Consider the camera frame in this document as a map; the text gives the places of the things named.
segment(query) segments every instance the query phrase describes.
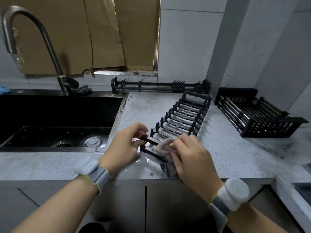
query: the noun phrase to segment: hand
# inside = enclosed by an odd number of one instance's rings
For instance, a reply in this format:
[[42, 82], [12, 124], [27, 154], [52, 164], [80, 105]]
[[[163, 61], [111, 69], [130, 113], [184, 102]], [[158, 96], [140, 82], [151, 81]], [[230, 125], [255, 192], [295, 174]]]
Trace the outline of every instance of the hand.
[[144, 143], [142, 140], [133, 142], [133, 138], [140, 138], [148, 129], [141, 123], [118, 131], [105, 154], [99, 159], [99, 165], [106, 168], [110, 173], [118, 167], [130, 162], [137, 154], [137, 148]]
[[169, 147], [178, 152], [170, 155], [180, 179], [209, 203], [224, 184], [210, 153], [194, 135], [182, 134]]

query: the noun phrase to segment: faucet spout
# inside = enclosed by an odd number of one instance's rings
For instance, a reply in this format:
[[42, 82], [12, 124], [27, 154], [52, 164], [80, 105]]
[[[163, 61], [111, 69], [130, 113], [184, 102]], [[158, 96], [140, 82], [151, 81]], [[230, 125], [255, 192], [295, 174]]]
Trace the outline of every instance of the faucet spout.
[[60, 67], [59, 61], [57, 59], [57, 56], [55, 54], [54, 48], [52, 46], [51, 40], [49, 38], [49, 35], [43, 26], [43, 24], [28, 10], [25, 8], [19, 7], [19, 6], [10, 6], [9, 10], [6, 11], [2, 18], [2, 27], [3, 27], [3, 33], [4, 33], [4, 39], [6, 43], [6, 48], [9, 53], [17, 54], [15, 40], [14, 40], [14, 32], [12, 28], [12, 22], [16, 15], [21, 14], [29, 19], [31, 19], [35, 25], [40, 30], [40, 33], [44, 39], [45, 45], [49, 51], [50, 57], [53, 61], [55, 70], [58, 75], [63, 75], [63, 71]]

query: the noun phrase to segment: cleaning cloth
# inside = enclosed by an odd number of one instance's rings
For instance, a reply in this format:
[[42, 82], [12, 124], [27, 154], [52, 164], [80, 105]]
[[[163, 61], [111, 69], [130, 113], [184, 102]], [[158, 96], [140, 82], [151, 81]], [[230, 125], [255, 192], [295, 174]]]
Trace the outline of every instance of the cleaning cloth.
[[10, 89], [0, 86], [0, 95], [3, 93], [10, 92], [10, 91], [11, 91]]
[[167, 138], [159, 143], [155, 148], [155, 153], [165, 161], [164, 163], [160, 164], [160, 167], [162, 171], [165, 172], [167, 177], [174, 176], [177, 173], [173, 159], [169, 154], [169, 151], [178, 154], [177, 150], [173, 150], [169, 147], [169, 144], [173, 143], [174, 141], [174, 138]]

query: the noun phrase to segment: white wrist sensor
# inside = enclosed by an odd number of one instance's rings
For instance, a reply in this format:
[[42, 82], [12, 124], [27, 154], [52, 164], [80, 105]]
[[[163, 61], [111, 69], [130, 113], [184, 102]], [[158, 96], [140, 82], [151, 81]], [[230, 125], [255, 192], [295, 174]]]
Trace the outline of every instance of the white wrist sensor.
[[217, 196], [208, 205], [219, 232], [222, 232], [227, 221], [228, 213], [236, 211], [242, 203], [249, 200], [249, 187], [238, 178], [229, 178], [217, 192]]
[[103, 187], [110, 181], [108, 170], [99, 166], [99, 161], [92, 159], [90, 155], [84, 156], [76, 163], [74, 172], [88, 177], [93, 185], [98, 187], [99, 194]]

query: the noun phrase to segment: blue cloth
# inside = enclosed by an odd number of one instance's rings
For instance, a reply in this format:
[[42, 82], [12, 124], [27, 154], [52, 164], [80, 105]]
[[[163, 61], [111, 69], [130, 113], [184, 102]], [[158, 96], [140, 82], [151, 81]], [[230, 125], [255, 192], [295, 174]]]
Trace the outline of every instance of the blue cloth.
[[0, 86], [0, 95], [3, 93], [10, 92], [10, 91], [11, 91], [10, 89]]

